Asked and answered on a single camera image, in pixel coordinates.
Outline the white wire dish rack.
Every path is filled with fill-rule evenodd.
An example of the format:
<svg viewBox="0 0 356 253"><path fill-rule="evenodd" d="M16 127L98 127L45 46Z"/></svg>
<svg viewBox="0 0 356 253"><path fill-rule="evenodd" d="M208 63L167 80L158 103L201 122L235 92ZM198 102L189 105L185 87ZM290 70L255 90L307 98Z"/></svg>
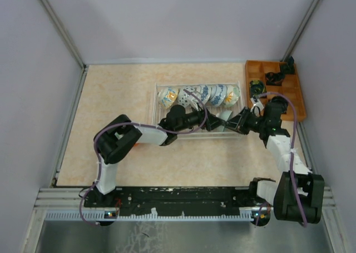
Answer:
<svg viewBox="0 0 356 253"><path fill-rule="evenodd" d="M217 131L207 131L207 130L202 130L202 129L191 129L194 124L197 122L197 117L194 116L192 112L192 103L197 103L199 109L208 109L209 112L213 115L216 115L217 113L224 111L224 110L231 110L233 111L233 114L231 116L234 117L236 116L243 108L244 108L244 99L241 94L241 85L240 82L234 82L234 83L220 83L220 84L225 84L225 85L238 85L240 88L240 98L237 101L237 103L229 108L226 108L222 105L219 107L213 107L209 100L206 104L203 104L199 98L196 96L196 87L198 85L209 85L212 86L218 83L201 83L201 84L188 84L188 85L155 85L155 91L154 91L154 105L153 105L153 113L152 113L152 123L154 125L158 125L159 123L169 123L171 125L176 124L178 125L178 129L176 130L177 132L187 132L187 135L179 135L178 138L181 140L193 140L193 139L235 139L240 137L240 135L236 132L233 131L227 131L227 132L217 132ZM188 92L189 97L188 101L190 105L187 108L184 108L181 105L177 104L177 99L173 103L173 105L165 109L163 108L160 103L159 103L159 92L165 88L165 87L178 87L179 90L183 86L194 86L195 91L194 92ZM207 115L205 116L203 122L199 127L202 127L203 124L205 123L207 119Z"/></svg>

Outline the pale green ringed bowl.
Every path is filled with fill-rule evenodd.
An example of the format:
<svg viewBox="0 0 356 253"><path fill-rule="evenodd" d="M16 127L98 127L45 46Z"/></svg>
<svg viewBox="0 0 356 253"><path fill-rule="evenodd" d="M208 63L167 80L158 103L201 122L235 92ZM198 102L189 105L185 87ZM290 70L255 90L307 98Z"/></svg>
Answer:
<svg viewBox="0 0 356 253"><path fill-rule="evenodd" d="M233 114L233 111L231 111L231 110L224 110L224 111L221 111L221 112L217 113L216 116L217 116L218 118L222 119L223 121L227 121L227 120L229 120L229 119L231 118L232 114ZM220 126L216 129L216 131L217 131L217 132L224 132L224 129L225 129L225 126L220 125Z"/></svg>

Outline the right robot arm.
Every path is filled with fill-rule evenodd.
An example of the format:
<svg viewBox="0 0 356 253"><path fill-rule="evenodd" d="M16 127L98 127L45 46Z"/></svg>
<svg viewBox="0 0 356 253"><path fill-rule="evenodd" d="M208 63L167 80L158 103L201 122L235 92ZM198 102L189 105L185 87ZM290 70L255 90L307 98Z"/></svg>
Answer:
<svg viewBox="0 0 356 253"><path fill-rule="evenodd" d="M256 179L256 187L248 193L249 201L255 206L271 204L278 220L298 222L302 226L317 224L322 215L325 182L306 166L295 150L296 133L282 128L281 116L288 108L296 111L291 100L274 93L263 115L257 116L252 109L244 108L225 122L225 127L243 135L251 131L258 133L281 173L279 182Z"/></svg>

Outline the blue white patterned bowl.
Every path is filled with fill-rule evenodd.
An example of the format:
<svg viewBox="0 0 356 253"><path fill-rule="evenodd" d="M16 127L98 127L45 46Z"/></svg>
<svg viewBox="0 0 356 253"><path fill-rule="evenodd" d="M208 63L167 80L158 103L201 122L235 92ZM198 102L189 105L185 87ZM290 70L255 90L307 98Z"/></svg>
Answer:
<svg viewBox="0 0 356 253"><path fill-rule="evenodd" d="M226 94L228 91L228 86L225 84L215 84L212 86L211 97L209 99L210 104L213 107L219 107L222 105Z"/></svg>

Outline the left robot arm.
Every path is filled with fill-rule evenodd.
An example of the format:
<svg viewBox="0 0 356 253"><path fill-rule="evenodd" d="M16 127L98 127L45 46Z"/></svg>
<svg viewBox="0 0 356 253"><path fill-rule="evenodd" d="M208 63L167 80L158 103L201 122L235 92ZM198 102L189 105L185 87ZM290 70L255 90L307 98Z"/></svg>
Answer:
<svg viewBox="0 0 356 253"><path fill-rule="evenodd" d="M94 137L98 174L93 189L87 194L86 206L108 207L115 202L118 163L134 145L146 143L167 146L176 141L178 135L198 130L213 131L224 124L225 120L210 113L206 107L186 113L182 105L174 105L156 126L134 123L127 115L119 115Z"/></svg>

